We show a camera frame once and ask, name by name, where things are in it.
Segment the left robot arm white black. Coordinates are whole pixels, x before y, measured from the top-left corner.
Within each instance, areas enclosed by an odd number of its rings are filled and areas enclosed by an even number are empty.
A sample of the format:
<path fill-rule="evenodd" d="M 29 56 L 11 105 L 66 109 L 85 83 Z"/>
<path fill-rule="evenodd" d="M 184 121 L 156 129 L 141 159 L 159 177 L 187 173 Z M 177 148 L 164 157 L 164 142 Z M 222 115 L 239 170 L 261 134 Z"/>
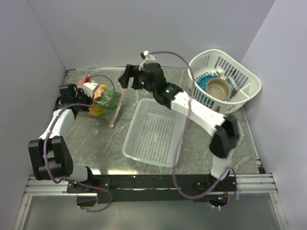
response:
<path fill-rule="evenodd" d="M 78 181 L 78 187 L 88 193 L 95 187 L 89 167 L 73 163 L 65 139 L 79 111 L 89 111 L 98 83 L 84 83 L 59 87 L 60 96 L 55 102 L 53 117 L 46 131 L 28 144 L 29 155 L 37 180 Z"/>

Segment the clear zip bag pink slider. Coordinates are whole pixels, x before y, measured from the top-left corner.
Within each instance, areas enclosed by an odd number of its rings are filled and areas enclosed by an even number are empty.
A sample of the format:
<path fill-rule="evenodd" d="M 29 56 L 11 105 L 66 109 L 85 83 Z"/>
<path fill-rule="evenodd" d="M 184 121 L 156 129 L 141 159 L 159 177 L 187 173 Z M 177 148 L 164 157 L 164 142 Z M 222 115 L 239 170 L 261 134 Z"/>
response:
<path fill-rule="evenodd" d="M 89 108 L 90 115 L 97 117 L 107 113 L 114 113 L 109 123 L 109 127 L 113 128 L 123 103 L 125 89 L 122 89 L 121 92 L 109 89 L 105 84 L 98 84 L 91 80 L 90 76 L 81 79 L 77 84 L 77 88 L 83 89 L 84 92 L 93 90 L 93 93 L 89 94 L 93 96 L 93 107 Z"/>

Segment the white blue patterned dish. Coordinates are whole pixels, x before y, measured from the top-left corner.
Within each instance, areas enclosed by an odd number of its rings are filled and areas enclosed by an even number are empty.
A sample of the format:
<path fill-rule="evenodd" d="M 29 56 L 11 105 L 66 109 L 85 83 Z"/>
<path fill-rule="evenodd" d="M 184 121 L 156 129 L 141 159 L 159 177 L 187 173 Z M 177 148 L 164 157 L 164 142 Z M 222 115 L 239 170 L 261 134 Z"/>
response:
<path fill-rule="evenodd" d="M 230 84 L 232 88 L 232 95 L 236 95 L 239 91 L 239 87 L 237 86 L 235 80 L 230 76 L 228 76 L 225 80 Z"/>

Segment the white perforated shallow tray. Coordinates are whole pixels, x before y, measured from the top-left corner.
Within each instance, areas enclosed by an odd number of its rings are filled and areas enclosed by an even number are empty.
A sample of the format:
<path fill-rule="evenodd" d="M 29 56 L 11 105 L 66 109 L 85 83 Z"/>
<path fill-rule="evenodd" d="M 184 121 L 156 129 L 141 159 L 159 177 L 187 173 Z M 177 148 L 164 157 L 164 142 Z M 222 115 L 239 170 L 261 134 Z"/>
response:
<path fill-rule="evenodd" d="M 172 168 L 177 163 L 186 117 L 154 99 L 139 101 L 128 129 L 122 153 L 128 158 Z"/>

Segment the white slatted dish basket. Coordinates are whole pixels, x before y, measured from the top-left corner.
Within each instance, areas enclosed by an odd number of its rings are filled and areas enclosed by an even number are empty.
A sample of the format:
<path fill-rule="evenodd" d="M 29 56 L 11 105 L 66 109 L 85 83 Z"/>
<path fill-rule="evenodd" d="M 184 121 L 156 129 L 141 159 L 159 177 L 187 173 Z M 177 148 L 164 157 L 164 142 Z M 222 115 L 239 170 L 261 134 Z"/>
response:
<path fill-rule="evenodd" d="M 189 63 L 188 88 L 192 96 L 201 104 L 222 114 L 230 114 L 240 109 L 246 102 L 254 98 L 261 90 L 261 81 L 247 68 L 218 49 L 206 50 L 195 56 Z M 232 77 L 239 91 L 225 101 L 215 99 L 202 90 L 196 81 L 204 75 L 216 75 L 222 79 Z"/>

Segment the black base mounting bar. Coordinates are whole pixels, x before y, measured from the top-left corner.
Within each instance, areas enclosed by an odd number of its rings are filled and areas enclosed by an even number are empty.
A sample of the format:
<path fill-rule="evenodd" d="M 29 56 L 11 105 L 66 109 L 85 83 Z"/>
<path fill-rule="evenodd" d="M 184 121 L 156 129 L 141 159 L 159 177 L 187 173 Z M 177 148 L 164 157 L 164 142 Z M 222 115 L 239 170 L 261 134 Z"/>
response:
<path fill-rule="evenodd" d="M 179 188 L 189 196 L 196 196 L 207 191 L 215 182 L 209 174 L 176 175 Z M 94 175 L 95 187 L 111 192 L 113 202 L 134 201 L 176 201 L 184 200 L 174 186 L 172 175 Z M 217 184 L 212 192 L 234 192 L 235 179 L 227 176 Z M 97 189 L 86 188 L 69 183 L 68 194 L 95 195 L 98 204 L 107 204 L 109 195 Z"/>

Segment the blue plate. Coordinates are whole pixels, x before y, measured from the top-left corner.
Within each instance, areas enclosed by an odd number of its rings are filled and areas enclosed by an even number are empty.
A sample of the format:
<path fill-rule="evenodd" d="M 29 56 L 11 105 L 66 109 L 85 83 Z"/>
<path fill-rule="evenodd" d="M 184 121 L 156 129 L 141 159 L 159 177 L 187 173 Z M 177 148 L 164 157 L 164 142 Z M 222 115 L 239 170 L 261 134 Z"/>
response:
<path fill-rule="evenodd" d="M 216 75 L 204 75 L 201 76 L 197 81 L 197 85 L 204 91 L 206 91 L 207 84 L 211 79 L 217 78 L 218 76 Z"/>

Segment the fake green lettuce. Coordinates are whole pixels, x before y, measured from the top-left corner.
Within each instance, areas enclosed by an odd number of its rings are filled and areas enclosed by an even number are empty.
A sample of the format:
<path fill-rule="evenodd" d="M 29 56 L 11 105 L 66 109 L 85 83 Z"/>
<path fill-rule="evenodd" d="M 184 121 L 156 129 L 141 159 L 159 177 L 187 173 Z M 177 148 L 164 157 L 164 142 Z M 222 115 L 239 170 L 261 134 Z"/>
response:
<path fill-rule="evenodd" d="M 113 112 L 117 109 L 120 98 L 121 93 L 110 90 L 98 100 L 97 105 L 102 105 L 108 112 Z"/>

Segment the beige bowl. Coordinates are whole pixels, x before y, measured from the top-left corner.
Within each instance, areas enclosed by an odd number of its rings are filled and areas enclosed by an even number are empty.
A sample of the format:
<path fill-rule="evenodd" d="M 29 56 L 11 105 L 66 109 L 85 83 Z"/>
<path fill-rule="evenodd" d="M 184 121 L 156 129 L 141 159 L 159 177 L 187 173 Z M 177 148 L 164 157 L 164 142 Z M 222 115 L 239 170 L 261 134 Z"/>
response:
<path fill-rule="evenodd" d="M 225 101 L 231 96 L 232 87 L 224 79 L 212 78 L 207 83 L 206 92 L 215 99 Z"/>

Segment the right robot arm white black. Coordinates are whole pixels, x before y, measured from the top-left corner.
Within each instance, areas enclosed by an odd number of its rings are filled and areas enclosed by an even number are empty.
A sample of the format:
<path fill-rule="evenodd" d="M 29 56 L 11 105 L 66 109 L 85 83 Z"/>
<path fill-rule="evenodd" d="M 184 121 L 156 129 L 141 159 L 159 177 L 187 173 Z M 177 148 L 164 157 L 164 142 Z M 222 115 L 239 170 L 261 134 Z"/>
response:
<path fill-rule="evenodd" d="M 185 115 L 211 136 L 209 150 L 213 154 L 213 166 L 210 186 L 215 191 L 221 191 L 227 184 L 226 175 L 230 171 L 232 154 L 239 140 L 236 117 L 209 109 L 179 86 L 167 82 L 158 63 L 146 64 L 142 69 L 127 65 L 118 82 L 126 89 L 130 79 L 133 80 L 133 89 L 148 91 L 160 105 Z"/>

